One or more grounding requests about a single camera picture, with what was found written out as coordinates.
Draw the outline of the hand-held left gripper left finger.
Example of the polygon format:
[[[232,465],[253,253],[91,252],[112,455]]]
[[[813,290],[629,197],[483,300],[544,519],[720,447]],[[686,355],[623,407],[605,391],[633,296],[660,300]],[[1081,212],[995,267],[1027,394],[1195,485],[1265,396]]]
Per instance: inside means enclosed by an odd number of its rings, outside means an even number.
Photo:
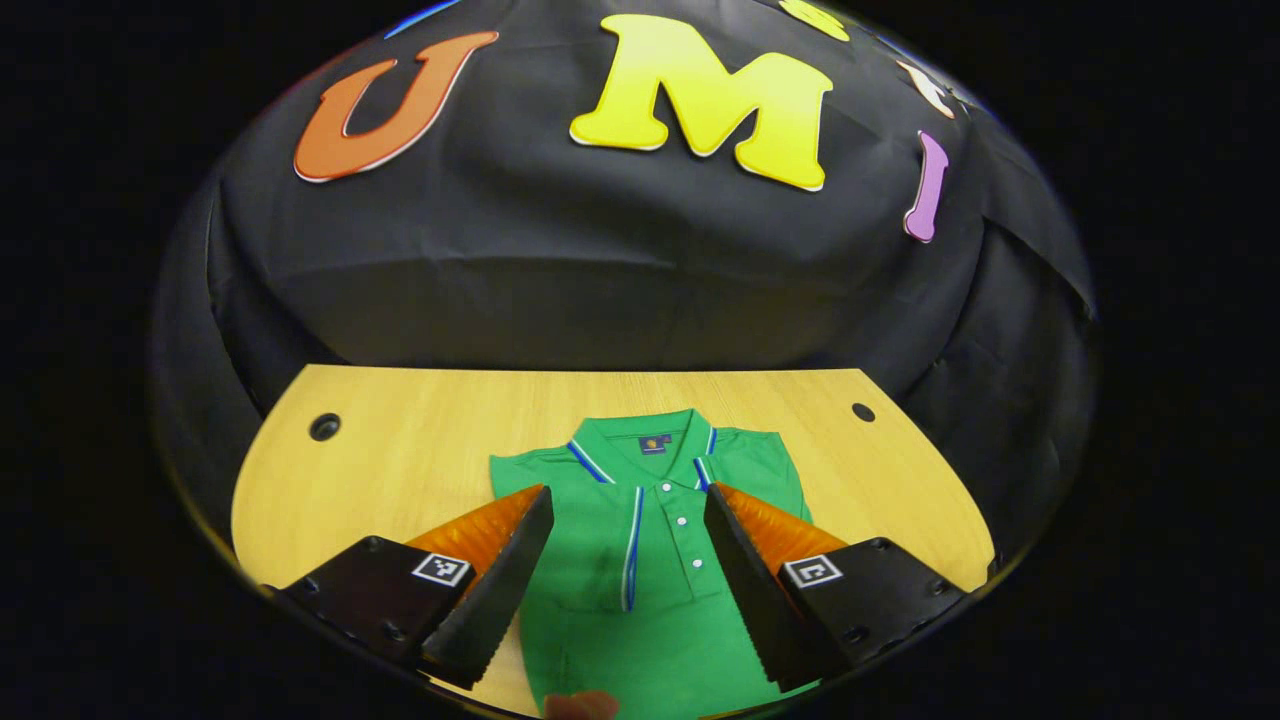
[[[415,539],[365,536],[273,594],[381,664],[471,689],[485,675],[554,527],[530,486]]]

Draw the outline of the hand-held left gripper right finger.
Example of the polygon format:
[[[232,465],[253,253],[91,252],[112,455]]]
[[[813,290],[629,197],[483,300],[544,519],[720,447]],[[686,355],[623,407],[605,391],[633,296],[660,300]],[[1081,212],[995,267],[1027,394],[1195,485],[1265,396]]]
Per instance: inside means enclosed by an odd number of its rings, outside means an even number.
[[[864,673],[969,596],[901,544],[856,543],[726,483],[704,524],[765,676],[782,692]]]

